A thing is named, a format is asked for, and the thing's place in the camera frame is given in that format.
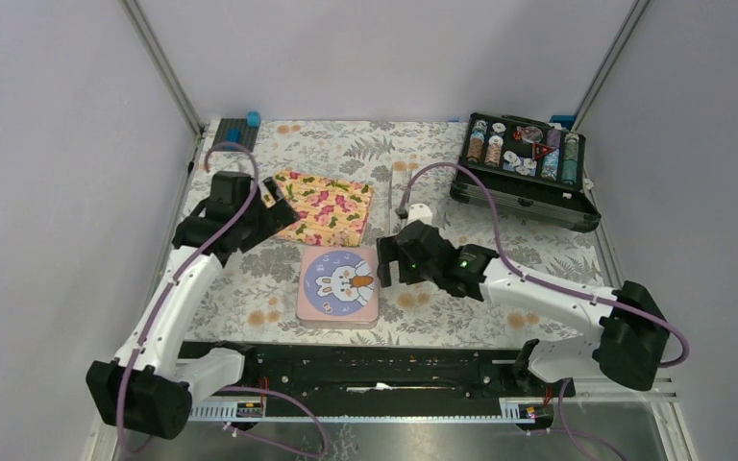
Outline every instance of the metal ruler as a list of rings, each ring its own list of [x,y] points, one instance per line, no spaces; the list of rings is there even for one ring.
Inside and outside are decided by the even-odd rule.
[[[236,416],[246,403],[258,400],[205,400],[191,409],[189,421],[216,423],[310,423],[304,417]],[[321,423],[404,423],[404,424],[532,424],[530,418],[520,418],[519,403],[500,399],[501,416],[324,416]]]

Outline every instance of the poker chip case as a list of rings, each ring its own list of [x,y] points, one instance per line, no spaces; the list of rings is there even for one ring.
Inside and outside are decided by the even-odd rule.
[[[583,192],[586,138],[545,122],[473,113],[459,164],[491,193],[497,209],[578,232],[594,231],[601,214]],[[487,206],[481,189],[456,172],[451,197]]]

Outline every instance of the purple circle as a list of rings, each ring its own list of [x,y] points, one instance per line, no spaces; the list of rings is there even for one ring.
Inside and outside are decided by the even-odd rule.
[[[357,272],[361,272],[358,281],[355,277]],[[371,284],[363,285],[371,288],[371,292],[355,287],[356,283],[365,283],[365,277],[372,278]],[[302,283],[307,300],[316,310],[340,317],[361,310],[365,306],[361,300],[366,303],[371,300],[376,289],[375,281],[375,274],[365,259],[352,252],[337,250],[316,257],[307,267]],[[368,299],[362,296],[367,293]]]

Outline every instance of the gray floor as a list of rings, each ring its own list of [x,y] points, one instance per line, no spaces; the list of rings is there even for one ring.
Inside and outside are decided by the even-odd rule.
[[[621,450],[629,460],[665,460],[652,414],[641,402],[565,404],[571,428],[595,433]],[[566,435],[527,437],[514,425],[364,424],[326,425],[332,448],[326,460],[436,461],[585,459]],[[302,460],[265,444],[233,439],[219,424],[189,424],[173,441],[155,441],[136,460]],[[268,424],[252,429],[299,449],[316,451],[319,437],[312,424]],[[131,444],[141,437],[132,437]],[[582,442],[598,459],[618,459],[607,449]]]

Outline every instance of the yellow floral cloth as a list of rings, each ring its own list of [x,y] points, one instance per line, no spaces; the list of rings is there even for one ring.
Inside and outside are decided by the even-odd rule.
[[[290,170],[282,170],[274,178],[301,217],[278,237],[328,247],[360,245],[375,193],[371,185]]]

